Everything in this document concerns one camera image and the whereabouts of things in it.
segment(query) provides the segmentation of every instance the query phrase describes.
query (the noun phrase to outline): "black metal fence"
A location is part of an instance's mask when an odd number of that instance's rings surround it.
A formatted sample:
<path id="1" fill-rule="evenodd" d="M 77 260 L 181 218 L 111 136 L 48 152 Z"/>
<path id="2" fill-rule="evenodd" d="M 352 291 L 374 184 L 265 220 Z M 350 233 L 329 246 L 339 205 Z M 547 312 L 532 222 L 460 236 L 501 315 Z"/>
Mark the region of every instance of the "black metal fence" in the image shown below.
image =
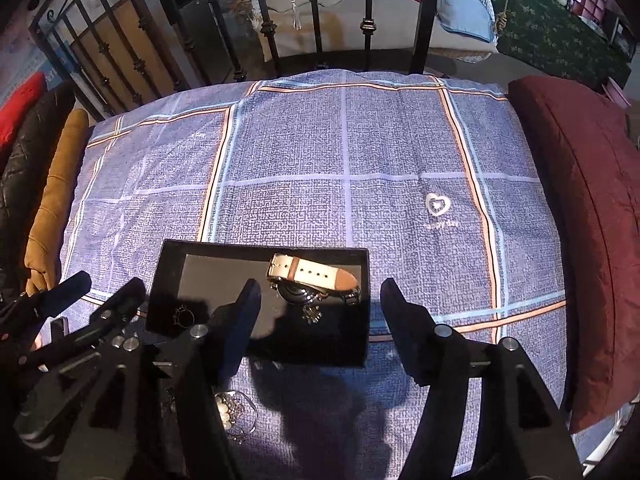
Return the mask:
<path id="1" fill-rule="evenodd" d="M 73 72 L 76 72 L 78 74 L 78 77 L 83 83 L 82 86 L 89 94 L 91 94 L 90 97 L 76 84 L 76 94 L 78 100 L 87 109 L 87 111 L 96 120 L 102 120 L 105 115 L 113 115 L 116 113 L 127 111 L 129 107 L 127 106 L 126 102 L 124 102 L 123 97 L 114 90 L 110 78 L 106 74 L 104 74 L 102 70 L 100 70 L 98 64 L 94 59 L 92 59 L 92 56 L 86 50 L 85 46 L 81 41 L 79 41 L 78 32 L 75 30 L 71 23 L 71 20 L 69 19 L 69 13 L 72 11 L 79 12 L 84 19 L 86 30 L 96 41 L 100 56 L 103 56 L 107 60 L 108 66 L 111 67 L 112 72 L 115 74 L 120 84 L 124 86 L 124 88 L 126 88 L 126 91 L 130 95 L 132 102 L 136 106 L 143 104 L 140 89 L 135 88 L 129 78 L 126 77 L 126 74 L 121 67 L 122 60 L 118 61 L 112 56 L 110 45 L 105 41 L 100 32 L 97 30 L 95 21 L 90 17 L 83 2 L 81 0 L 64 0 L 64 2 L 60 5 L 60 8 L 56 11 L 52 8 L 56 1 L 58 0 L 45 0 L 41 5 L 40 9 L 37 11 L 33 19 L 33 22 L 31 23 L 31 35 L 36 45 L 44 52 L 44 54 L 46 54 L 47 59 L 49 59 L 54 69 L 60 74 L 62 78 L 72 79 L 72 75 L 66 68 L 62 57 L 65 57 L 68 64 L 73 67 Z M 161 1 L 167 15 L 173 17 L 172 21 L 177 26 L 178 37 L 180 39 L 181 45 L 185 53 L 190 57 L 190 61 L 193 63 L 196 69 L 196 73 L 200 77 L 203 84 L 210 84 L 210 79 L 206 73 L 206 70 L 204 70 L 203 68 L 202 60 L 194 49 L 194 42 L 190 38 L 183 20 L 181 20 L 180 18 L 180 13 L 178 12 L 175 1 Z M 242 67 L 241 61 L 238 57 L 236 48 L 232 41 L 232 37 L 226 26 L 219 0 L 205 1 L 209 5 L 212 15 L 215 18 L 215 22 L 219 28 L 220 36 L 222 37 L 223 43 L 233 65 L 234 80 L 244 81 L 246 78 L 246 70 L 244 69 L 244 67 Z M 314 39 L 316 44 L 315 68 L 327 68 L 328 65 L 325 61 L 325 54 L 322 49 L 318 0 L 310 1 L 314 26 Z M 99 2 L 104 9 L 104 14 L 101 16 L 101 18 L 105 15 L 113 26 L 117 34 L 117 38 L 119 38 L 119 41 L 122 42 L 122 45 L 127 52 L 133 68 L 142 76 L 142 80 L 144 81 L 154 98 L 161 97 L 161 92 L 158 89 L 157 83 L 154 81 L 154 77 L 146 69 L 144 59 L 142 59 L 136 52 L 134 45 L 123 30 L 122 24 L 118 22 L 118 19 L 113 10 L 113 6 L 108 2 L 108 0 L 99 0 Z M 154 46 L 157 56 L 161 60 L 162 65 L 164 66 L 165 70 L 167 70 L 167 73 L 172 80 L 174 91 L 186 89 L 187 85 L 179 71 L 175 69 L 175 64 L 172 63 L 172 60 L 168 58 L 167 52 L 159 47 L 162 41 L 161 38 L 158 37 L 157 29 L 151 26 L 151 20 L 148 13 L 140 7 L 140 4 L 137 0 L 131 0 L 131 3 L 137 15 L 139 27 L 143 31 L 145 31 L 151 44 Z M 262 19 L 262 27 L 260 29 L 260 32 L 264 34 L 267 40 L 273 60 L 275 74 L 276 76 L 281 76 L 283 74 L 282 65 L 286 59 L 281 59 L 278 55 L 278 49 L 275 41 L 276 25 L 270 19 L 267 1 L 258 0 L 258 4 L 260 7 L 260 15 Z M 435 11 L 436 0 L 420 0 L 412 57 L 409 66 L 394 67 L 394 69 L 398 72 L 422 73 L 422 71 L 424 70 Z M 74 40 L 74 44 L 77 46 L 76 48 L 78 49 L 81 56 L 75 56 L 74 53 L 70 51 L 69 47 L 62 40 L 60 35 L 60 27 L 64 27 L 66 29 L 66 33 Z M 370 68 L 371 38 L 376 31 L 376 23 L 372 15 L 372 0 L 366 0 L 364 17 L 362 23 L 360 24 L 360 29 L 362 30 L 362 33 L 364 35 L 362 69 L 366 71 Z M 98 103 L 99 107 L 102 108 L 102 111 L 98 110 L 98 107 L 94 105 L 94 102 Z"/>

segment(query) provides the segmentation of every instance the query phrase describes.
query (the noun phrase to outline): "black tray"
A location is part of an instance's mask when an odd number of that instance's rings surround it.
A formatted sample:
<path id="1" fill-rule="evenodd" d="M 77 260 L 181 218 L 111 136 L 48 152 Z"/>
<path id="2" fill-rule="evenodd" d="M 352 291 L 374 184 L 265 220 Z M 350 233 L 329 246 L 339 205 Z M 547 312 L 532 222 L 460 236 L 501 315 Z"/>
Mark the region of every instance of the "black tray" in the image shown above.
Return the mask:
<path id="1" fill-rule="evenodd" d="M 322 317 L 309 324 L 302 308 L 271 289 L 266 271 L 274 253 L 291 254 L 342 267 L 360 283 L 360 302 L 344 305 L 329 297 Z M 206 322 L 219 306 L 233 303 L 244 282 L 260 283 L 262 307 L 247 355 L 276 362 L 363 366 L 369 338 L 369 253 L 364 249 L 292 249 L 165 240 L 151 288 L 146 329 L 176 337 L 185 328 L 174 321 L 181 305 L 194 321 Z M 189 313 L 178 318 L 191 320 Z"/>

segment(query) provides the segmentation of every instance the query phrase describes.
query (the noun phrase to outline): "light blue cushion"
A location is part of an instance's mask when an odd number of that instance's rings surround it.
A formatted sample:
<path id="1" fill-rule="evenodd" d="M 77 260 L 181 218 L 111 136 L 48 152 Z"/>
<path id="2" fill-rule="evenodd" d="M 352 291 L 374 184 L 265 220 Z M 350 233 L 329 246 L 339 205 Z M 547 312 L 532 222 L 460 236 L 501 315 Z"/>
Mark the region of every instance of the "light blue cushion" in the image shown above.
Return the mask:
<path id="1" fill-rule="evenodd" d="M 447 32 L 491 43 L 494 26 L 480 0 L 438 0 L 438 17 Z"/>

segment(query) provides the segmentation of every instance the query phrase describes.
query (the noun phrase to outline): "blue plaid bedsheet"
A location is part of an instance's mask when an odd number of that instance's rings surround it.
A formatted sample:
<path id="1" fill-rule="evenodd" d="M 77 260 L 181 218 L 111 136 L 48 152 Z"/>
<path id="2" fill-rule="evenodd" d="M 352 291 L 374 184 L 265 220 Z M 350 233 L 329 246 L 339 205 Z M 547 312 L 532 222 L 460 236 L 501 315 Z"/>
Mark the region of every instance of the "blue plaid bedsheet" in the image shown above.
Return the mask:
<path id="1" fill-rule="evenodd" d="M 325 70 L 182 92 L 98 124 L 61 254 L 64 277 L 84 269 L 94 284 L 72 329 L 131 277 L 150 287 L 165 238 L 370 252 L 366 368 L 243 362 L 234 378 L 258 406 L 234 447 L 249 478 L 398 476 L 427 392 L 388 336 L 389 276 L 471 338 L 519 339 L 561 400 L 558 232 L 495 86 Z M 472 382 L 457 471 L 473 458 L 479 392 Z"/>

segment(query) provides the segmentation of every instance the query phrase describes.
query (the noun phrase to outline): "white heart print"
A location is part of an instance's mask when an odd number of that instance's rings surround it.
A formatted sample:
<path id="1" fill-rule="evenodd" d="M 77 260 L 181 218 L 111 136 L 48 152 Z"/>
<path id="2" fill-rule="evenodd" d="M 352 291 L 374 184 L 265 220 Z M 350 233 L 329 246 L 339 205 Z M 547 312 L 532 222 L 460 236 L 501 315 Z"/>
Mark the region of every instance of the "white heart print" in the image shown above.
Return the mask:
<path id="1" fill-rule="evenodd" d="M 425 199 L 427 211 L 431 216 L 444 215 L 451 208 L 451 200 L 448 196 L 429 193 Z"/>

